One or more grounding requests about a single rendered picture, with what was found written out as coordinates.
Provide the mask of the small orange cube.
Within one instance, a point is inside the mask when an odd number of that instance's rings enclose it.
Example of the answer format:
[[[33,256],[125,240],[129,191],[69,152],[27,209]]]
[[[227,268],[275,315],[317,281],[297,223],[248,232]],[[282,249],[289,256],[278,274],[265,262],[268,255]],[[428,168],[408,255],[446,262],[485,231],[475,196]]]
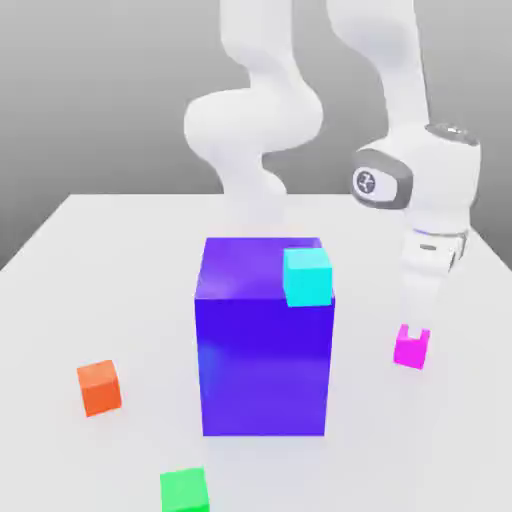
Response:
[[[77,376],[87,417],[121,407],[119,379],[112,360],[79,367]]]

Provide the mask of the small green cube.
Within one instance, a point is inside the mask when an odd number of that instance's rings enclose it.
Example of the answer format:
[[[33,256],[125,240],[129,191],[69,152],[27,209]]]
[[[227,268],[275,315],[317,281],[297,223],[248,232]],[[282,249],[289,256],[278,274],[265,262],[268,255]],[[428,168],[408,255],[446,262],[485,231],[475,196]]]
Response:
[[[210,512],[202,467],[161,474],[160,495],[162,512]]]

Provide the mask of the small magenta cube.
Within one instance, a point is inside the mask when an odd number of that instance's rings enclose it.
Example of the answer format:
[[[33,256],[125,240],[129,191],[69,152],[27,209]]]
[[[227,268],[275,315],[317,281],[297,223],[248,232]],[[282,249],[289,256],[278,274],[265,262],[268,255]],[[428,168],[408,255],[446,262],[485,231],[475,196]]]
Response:
[[[408,325],[402,324],[395,341],[393,361],[402,366],[422,370],[429,339],[428,329],[423,329],[419,338],[412,338],[409,336]]]

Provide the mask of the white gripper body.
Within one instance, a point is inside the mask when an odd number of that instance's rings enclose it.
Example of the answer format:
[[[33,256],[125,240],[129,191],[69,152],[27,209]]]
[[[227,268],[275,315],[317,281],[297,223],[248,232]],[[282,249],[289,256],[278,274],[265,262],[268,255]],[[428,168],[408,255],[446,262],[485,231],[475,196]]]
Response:
[[[401,256],[402,282],[406,288],[441,288],[457,262],[457,238],[407,234]]]

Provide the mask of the small cyan cube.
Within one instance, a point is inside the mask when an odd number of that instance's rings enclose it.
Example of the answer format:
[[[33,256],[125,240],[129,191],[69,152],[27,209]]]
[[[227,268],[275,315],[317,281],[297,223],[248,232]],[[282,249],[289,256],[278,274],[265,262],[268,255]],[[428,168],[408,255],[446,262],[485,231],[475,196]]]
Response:
[[[283,254],[283,290],[289,307],[329,306],[333,269],[323,247],[286,248]]]

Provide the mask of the large blue box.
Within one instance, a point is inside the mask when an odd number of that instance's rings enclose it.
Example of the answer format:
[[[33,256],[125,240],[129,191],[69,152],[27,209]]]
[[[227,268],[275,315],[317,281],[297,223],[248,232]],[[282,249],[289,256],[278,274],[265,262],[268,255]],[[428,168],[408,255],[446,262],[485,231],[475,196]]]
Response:
[[[317,238],[209,237],[194,297],[206,436],[325,432],[335,294],[329,306],[289,307],[286,248]]]

